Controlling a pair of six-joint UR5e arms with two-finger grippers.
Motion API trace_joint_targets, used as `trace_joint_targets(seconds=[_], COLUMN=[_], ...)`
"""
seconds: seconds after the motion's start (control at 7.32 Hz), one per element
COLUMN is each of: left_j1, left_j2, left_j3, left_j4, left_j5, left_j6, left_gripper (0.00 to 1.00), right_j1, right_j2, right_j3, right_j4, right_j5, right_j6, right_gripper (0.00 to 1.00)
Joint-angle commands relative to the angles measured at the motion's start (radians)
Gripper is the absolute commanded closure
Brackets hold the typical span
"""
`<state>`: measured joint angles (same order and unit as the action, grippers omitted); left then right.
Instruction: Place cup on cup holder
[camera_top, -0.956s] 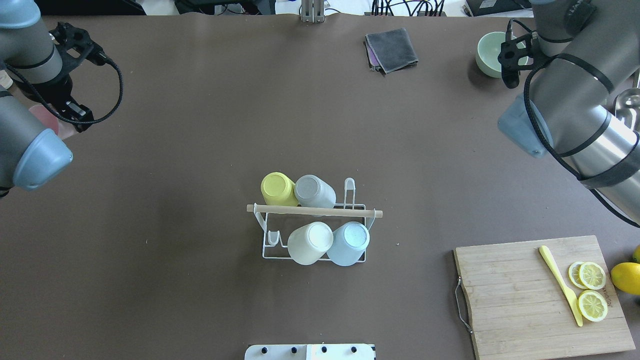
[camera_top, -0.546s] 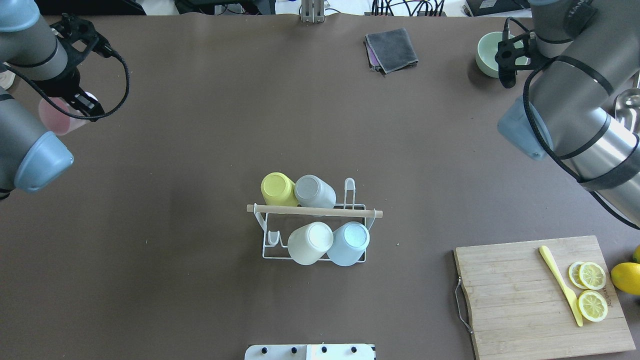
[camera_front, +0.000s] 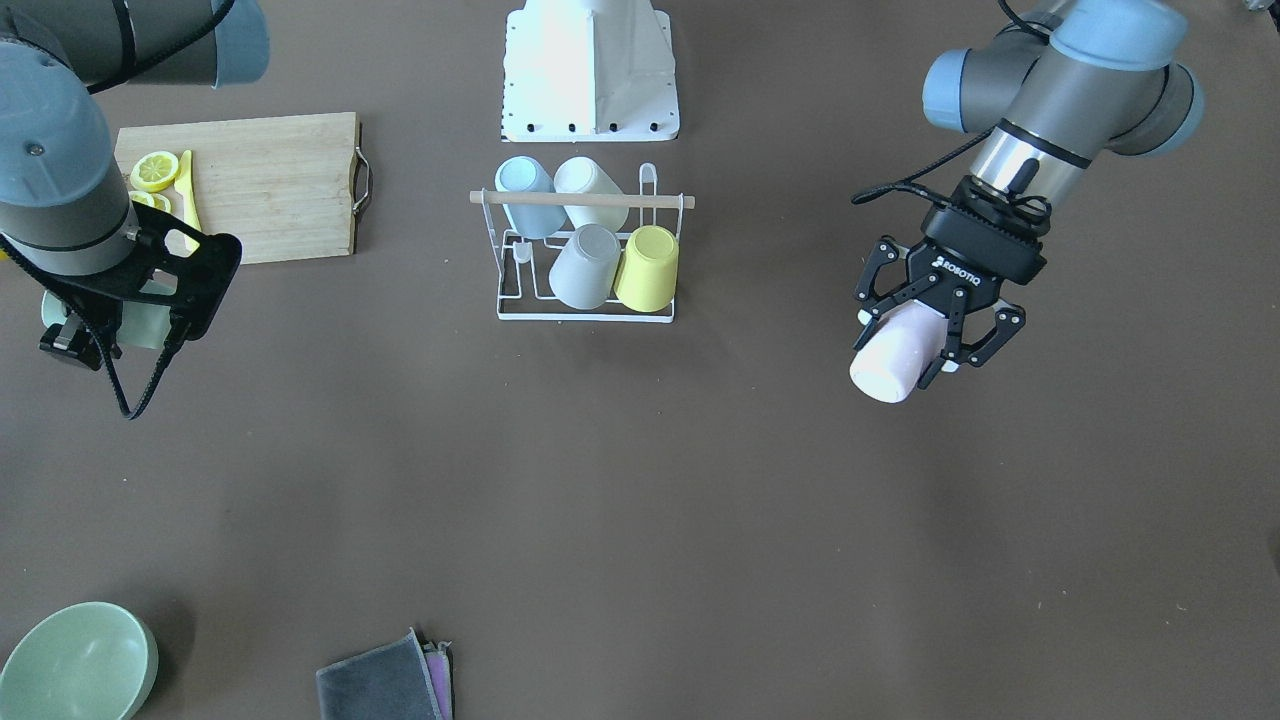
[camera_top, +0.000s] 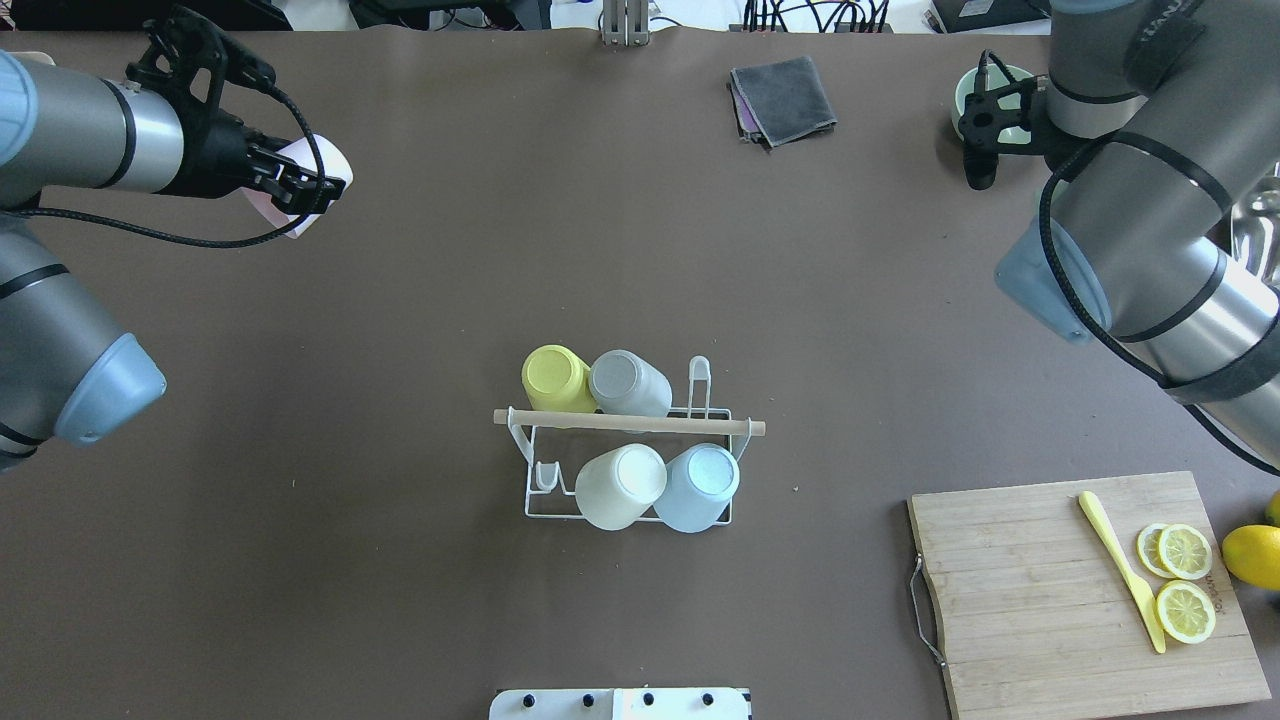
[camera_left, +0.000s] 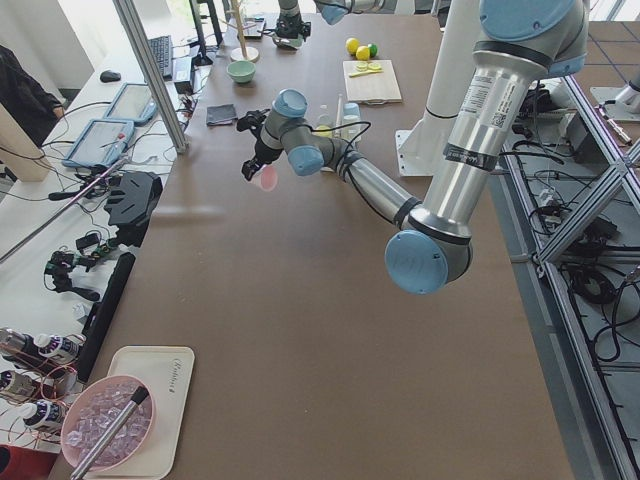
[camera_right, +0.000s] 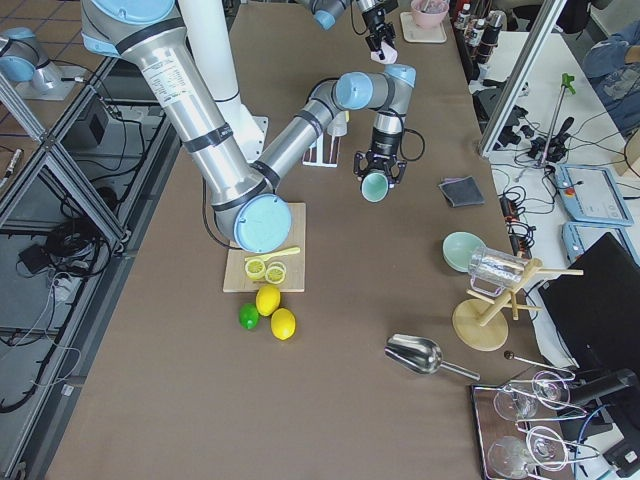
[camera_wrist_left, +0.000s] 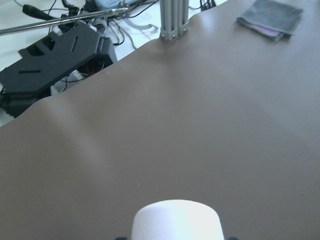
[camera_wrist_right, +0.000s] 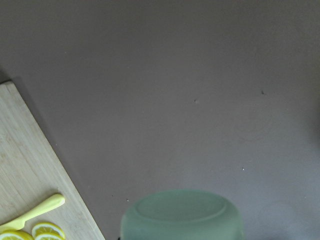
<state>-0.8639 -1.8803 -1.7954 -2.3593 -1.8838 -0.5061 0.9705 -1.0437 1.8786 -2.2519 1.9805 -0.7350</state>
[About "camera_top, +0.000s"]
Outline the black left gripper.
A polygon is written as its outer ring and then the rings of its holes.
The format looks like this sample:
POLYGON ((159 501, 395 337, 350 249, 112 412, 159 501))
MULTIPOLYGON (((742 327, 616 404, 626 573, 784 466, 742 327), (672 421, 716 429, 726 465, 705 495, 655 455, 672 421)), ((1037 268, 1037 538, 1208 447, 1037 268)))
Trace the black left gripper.
POLYGON ((237 190, 256 190, 285 215, 324 214, 346 191, 346 179, 325 176, 287 156, 289 143, 248 127, 228 111, 179 114, 183 155, 175 195, 220 199, 237 190))

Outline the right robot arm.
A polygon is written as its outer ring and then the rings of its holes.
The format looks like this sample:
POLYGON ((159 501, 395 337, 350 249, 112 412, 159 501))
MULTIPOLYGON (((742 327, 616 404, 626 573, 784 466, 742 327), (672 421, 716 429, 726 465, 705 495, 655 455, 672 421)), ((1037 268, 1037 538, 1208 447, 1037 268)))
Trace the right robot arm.
POLYGON ((1053 1, 1050 124, 1089 147, 1041 193, 997 286, 1102 341, 1277 471, 1277 291, 1211 229, 1277 163, 1275 1, 1053 1))

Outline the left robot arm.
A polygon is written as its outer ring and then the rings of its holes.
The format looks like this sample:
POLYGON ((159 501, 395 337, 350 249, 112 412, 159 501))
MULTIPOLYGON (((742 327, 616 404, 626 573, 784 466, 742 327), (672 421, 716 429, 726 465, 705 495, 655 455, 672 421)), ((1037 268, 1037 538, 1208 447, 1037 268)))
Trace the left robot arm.
POLYGON ((59 208, 59 190, 169 199, 247 193, 274 223, 232 249, 297 236, 353 178, 256 56, 150 50, 124 79, 3 54, 3 470, 58 442, 91 446, 145 413, 166 377, 55 241, 51 222, 210 249, 104 210, 59 208))

